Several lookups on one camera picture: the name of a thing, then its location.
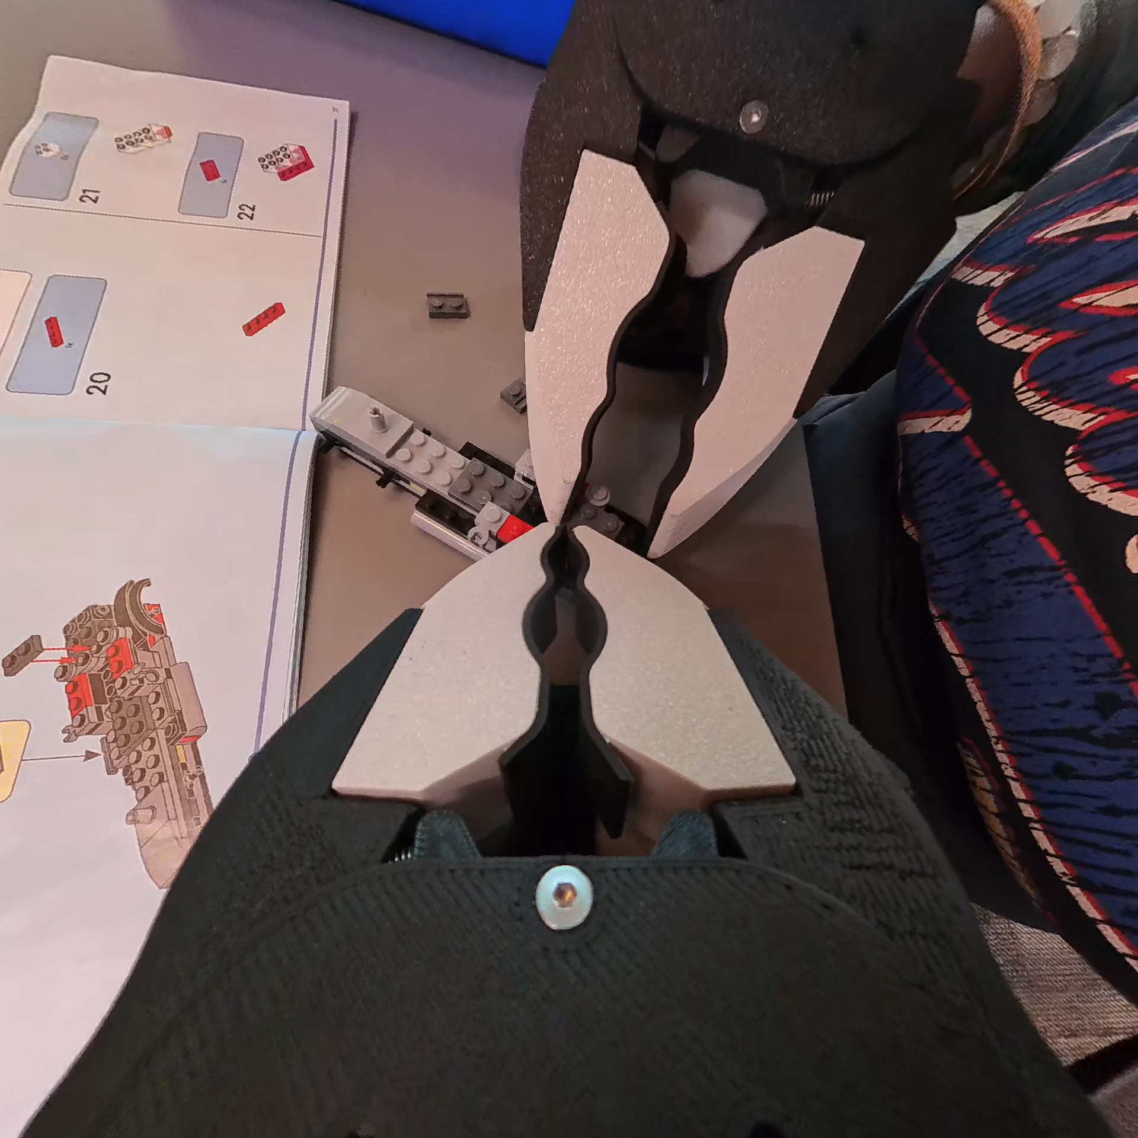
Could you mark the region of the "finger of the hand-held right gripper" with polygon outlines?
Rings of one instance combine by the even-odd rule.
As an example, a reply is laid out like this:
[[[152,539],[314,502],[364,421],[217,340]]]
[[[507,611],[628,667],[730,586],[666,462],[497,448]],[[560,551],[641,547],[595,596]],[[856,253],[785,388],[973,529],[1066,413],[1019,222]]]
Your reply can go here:
[[[814,226],[740,265],[725,307],[721,384],[694,425],[690,467],[650,558],[711,521],[790,432],[862,250],[861,238]]]
[[[590,485],[646,527],[673,508],[690,376],[628,359],[633,322],[660,298],[670,227],[633,165],[585,150],[545,292],[525,334],[530,443],[547,516],[567,521]]]

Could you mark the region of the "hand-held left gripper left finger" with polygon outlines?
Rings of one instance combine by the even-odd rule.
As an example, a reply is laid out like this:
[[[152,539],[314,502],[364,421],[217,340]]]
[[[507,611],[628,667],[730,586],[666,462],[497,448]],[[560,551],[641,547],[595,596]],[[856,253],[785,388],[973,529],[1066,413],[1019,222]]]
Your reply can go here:
[[[541,669],[522,621],[547,585],[539,524],[472,563],[422,608],[333,788],[450,808],[483,841],[511,812],[501,757],[530,730]]]

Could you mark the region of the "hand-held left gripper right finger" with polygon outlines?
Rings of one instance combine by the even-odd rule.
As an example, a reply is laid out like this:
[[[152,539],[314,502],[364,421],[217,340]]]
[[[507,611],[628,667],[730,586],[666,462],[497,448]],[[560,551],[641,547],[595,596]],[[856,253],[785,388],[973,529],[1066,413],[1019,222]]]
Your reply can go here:
[[[796,776],[708,606],[598,531],[574,537],[605,632],[593,722],[633,774],[627,840],[655,841],[679,811],[796,792]]]

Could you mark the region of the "grey red toy brick vehicle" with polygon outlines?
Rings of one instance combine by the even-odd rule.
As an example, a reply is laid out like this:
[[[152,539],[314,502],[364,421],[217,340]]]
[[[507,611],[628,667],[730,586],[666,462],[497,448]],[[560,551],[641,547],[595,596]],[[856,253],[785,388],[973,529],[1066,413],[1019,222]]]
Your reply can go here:
[[[310,414],[322,447],[373,472],[380,487],[415,499],[411,520],[471,559],[513,544],[548,520],[532,453],[517,463],[473,443],[449,445],[364,391],[337,387]]]

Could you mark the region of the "grey desk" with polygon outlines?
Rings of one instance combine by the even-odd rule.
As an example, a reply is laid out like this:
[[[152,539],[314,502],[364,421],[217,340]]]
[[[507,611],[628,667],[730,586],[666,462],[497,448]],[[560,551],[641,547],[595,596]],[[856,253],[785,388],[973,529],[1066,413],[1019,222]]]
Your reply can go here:
[[[505,459],[528,430],[501,388],[522,372],[520,168],[540,74],[339,2],[3,2],[3,154],[51,54],[352,107],[331,382]],[[433,321],[430,291],[473,315]],[[469,562],[338,451],[312,493],[301,700]],[[846,715],[803,432],[663,560]]]

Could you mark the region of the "person's right hand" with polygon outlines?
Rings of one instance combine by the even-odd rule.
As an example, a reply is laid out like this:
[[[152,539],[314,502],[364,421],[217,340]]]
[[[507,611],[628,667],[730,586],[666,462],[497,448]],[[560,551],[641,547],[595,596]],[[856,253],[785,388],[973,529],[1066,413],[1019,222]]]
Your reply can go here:
[[[977,104],[963,135],[953,174],[954,195],[992,176],[1011,142],[1021,105],[1021,33],[1005,2],[986,2],[958,70],[977,89]]]

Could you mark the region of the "person's dark pants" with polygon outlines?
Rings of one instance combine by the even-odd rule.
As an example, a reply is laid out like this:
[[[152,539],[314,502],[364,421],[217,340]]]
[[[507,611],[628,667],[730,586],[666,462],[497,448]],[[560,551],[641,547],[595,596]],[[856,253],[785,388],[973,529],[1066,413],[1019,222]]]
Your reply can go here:
[[[942,665],[900,493],[896,373],[831,395],[805,440],[849,718],[903,761],[945,727]]]

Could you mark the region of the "blue plastic bin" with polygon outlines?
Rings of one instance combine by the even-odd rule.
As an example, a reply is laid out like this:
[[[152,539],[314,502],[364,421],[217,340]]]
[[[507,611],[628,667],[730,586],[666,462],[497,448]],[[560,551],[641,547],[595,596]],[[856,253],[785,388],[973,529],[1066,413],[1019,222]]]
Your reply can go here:
[[[574,1],[347,1],[346,4],[534,66],[548,66],[575,6]]]

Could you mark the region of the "person's navy printed shirt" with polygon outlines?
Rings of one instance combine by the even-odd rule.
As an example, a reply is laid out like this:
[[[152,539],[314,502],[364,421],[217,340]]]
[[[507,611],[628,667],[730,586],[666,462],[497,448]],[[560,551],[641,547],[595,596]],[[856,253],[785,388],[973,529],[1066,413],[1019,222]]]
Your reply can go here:
[[[902,512],[1006,865],[1136,1001],[1137,107],[935,280],[896,372]]]

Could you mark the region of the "open instruction booklet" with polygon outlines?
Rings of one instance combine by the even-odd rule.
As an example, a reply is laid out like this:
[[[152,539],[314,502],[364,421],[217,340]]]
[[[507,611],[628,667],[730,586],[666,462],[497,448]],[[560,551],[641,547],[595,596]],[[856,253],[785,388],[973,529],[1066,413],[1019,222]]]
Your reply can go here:
[[[52,56],[3,161],[3,1135],[295,707],[349,104]]]

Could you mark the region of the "grey mesh office chair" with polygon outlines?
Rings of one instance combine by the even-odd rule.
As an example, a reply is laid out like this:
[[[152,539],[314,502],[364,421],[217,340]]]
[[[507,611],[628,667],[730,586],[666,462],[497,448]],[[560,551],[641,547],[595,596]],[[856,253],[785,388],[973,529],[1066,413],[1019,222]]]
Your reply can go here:
[[[1137,1133],[1137,1009],[1061,936],[977,906],[1000,970],[1117,1135]]]

